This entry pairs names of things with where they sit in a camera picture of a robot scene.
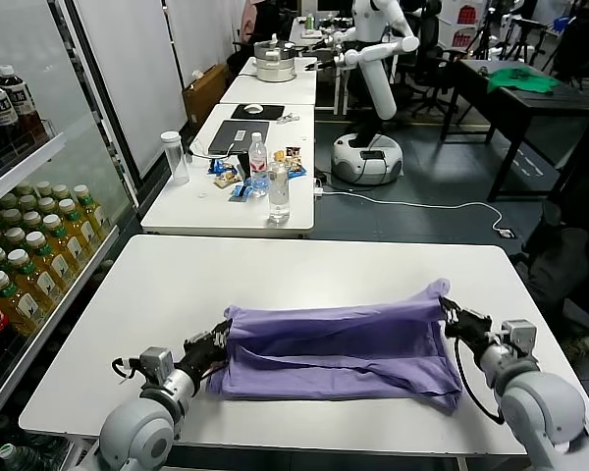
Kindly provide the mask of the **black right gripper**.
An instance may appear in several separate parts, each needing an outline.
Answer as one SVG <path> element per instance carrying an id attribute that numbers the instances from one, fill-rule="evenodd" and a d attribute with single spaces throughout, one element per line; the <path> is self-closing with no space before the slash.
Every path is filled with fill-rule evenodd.
<path id="1" fill-rule="evenodd" d="M 490 344 L 491 318 L 463 309 L 445 297 L 439 303 L 446 318 L 445 336 L 460 339 L 469 348 L 486 348 Z"/>

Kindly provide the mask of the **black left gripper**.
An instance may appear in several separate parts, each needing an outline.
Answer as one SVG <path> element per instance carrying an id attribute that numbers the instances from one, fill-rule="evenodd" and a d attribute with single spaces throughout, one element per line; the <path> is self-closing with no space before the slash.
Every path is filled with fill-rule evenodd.
<path id="1" fill-rule="evenodd" d="M 191 378 L 202 378 L 226 361 L 226 345 L 233 320 L 217 324 L 211 333 L 204 333 L 184 343 L 184 371 Z"/>

